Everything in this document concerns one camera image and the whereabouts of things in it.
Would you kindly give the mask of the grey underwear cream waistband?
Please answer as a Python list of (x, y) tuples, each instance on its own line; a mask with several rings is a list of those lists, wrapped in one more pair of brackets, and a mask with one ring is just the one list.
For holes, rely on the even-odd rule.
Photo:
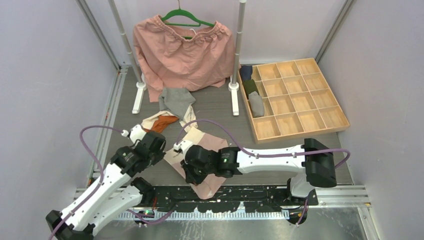
[(179, 123), (184, 126), (196, 120), (193, 103), (196, 99), (186, 88), (164, 87), (158, 97), (159, 110), (167, 111), (179, 118)]
[(253, 91), (248, 95), (249, 104), (254, 118), (263, 117), (265, 115), (265, 108), (262, 97), (258, 92)]

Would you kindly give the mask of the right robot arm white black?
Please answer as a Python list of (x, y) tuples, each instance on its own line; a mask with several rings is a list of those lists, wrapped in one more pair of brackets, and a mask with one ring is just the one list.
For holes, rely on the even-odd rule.
[(183, 156), (180, 164), (189, 184), (199, 185), (209, 175), (229, 179), (253, 172), (292, 172), (296, 175), (287, 181), (285, 197), (293, 205), (300, 204), (315, 188), (337, 185), (333, 150), (314, 138), (286, 148), (224, 147), (217, 151), (182, 140), (173, 150)]

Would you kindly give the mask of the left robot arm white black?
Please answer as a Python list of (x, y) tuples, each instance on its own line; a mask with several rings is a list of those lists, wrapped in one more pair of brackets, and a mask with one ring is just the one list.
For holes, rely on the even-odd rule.
[(136, 205), (149, 206), (153, 186), (137, 174), (164, 158), (166, 138), (157, 132), (131, 130), (132, 142), (116, 150), (102, 175), (73, 203), (46, 216), (51, 237), (58, 240), (92, 240), (119, 214)]

